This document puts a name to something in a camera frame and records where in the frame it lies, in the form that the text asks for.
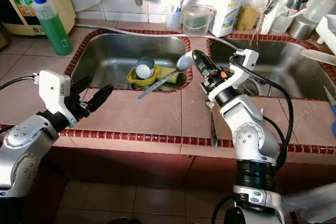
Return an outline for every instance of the white plastic bottle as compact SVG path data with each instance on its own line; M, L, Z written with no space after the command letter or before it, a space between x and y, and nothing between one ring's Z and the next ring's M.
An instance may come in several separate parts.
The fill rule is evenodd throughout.
M209 31L216 37L222 37L232 32L233 24L243 0L216 0L215 17L209 25Z

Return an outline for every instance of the spoon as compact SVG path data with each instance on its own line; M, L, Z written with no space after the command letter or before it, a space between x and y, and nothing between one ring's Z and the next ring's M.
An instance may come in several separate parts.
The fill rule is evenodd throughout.
M165 77L163 77L161 80L157 81L155 84L151 85L151 87L149 89L147 89L143 94L139 95L138 99L143 99L146 95L148 95L150 92L152 92L153 90L157 89L159 86L161 86L162 84L164 84L166 81L169 80L169 78L171 76L173 76L174 74L176 74L177 72L185 72L187 71L189 68L192 67L192 65L194 64L194 60L192 57L192 51L187 52L186 54L182 55L177 63L176 63L176 69L167 74Z

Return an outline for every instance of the stainless steel sink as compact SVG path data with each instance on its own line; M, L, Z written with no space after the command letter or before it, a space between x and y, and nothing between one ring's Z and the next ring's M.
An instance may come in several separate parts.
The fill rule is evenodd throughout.
M321 65L303 57L301 45L286 41L259 41L259 45L249 47L249 40L228 39L239 48L249 48L259 52L254 71L282 85L293 98L327 99L323 85L335 92L336 86ZM229 57L234 50L217 41L212 41L210 53L215 64L228 67ZM239 89L251 95L283 97L282 93L269 85L254 79L245 81Z
M72 81L91 76L90 87L112 84L115 89L139 89L127 82L127 75L142 56L152 57L159 66L175 68L178 58L185 54L185 42L176 37L139 37L126 34L102 34L92 38L74 71ZM176 90L187 81L180 73L176 84L165 83L160 90Z

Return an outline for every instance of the beige tile countertop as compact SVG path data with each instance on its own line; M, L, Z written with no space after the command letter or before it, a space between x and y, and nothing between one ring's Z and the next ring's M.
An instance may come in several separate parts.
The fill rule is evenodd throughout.
M96 24L119 29L165 30L162 24L106 22L102 20L80 20L83 24ZM91 28L75 27L69 37L75 49ZM205 38L190 38L191 50L199 49L207 53ZM75 51L69 56L57 56L45 37L14 36L12 44L0 51L0 83L14 78L49 69L63 73ZM223 147L202 146L201 142L211 134L211 118L205 105L205 94L199 83L203 77L193 68L193 80L183 90L173 93L151 93L146 99L138 100L138 92L113 91L103 106L88 118L82 119L75 129L100 131L101 134L82 137L68 131L56 141L56 146L99 148L121 151L140 151L167 154L202 155L212 157L235 157L230 143L231 131L219 114L219 107L214 109L214 122L218 138L223 140ZM82 94L85 100L96 92L89 89ZM284 99L251 97L253 103L264 109L264 115L274 120L286 133L288 125L287 105ZM44 111L44 103L38 96L38 87L32 81L22 81L0 92L0 124L14 125L22 122L38 111ZM331 125L335 116L327 101L293 100L295 122L290 143L302 146L298 151L289 152L289 162L308 162L318 164L336 164L336 138ZM106 138L107 132L117 132L114 139ZM128 134L123 139L121 133ZM164 136L164 143L154 142L154 136ZM313 146L320 146L313 151ZM320 150L330 146L328 154Z

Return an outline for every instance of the yellow sponge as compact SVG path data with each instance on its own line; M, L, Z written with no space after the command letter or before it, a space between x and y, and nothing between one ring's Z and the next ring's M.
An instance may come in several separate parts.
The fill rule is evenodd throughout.
M160 69L158 70L157 75L156 75L156 79L160 80L163 77L165 77L167 74L173 72L174 70L175 70L174 68L167 68L167 67L161 67L160 66ZM174 74L173 76L171 76L168 79L167 82L175 84L176 81L177 81L178 75L179 75L179 73Z

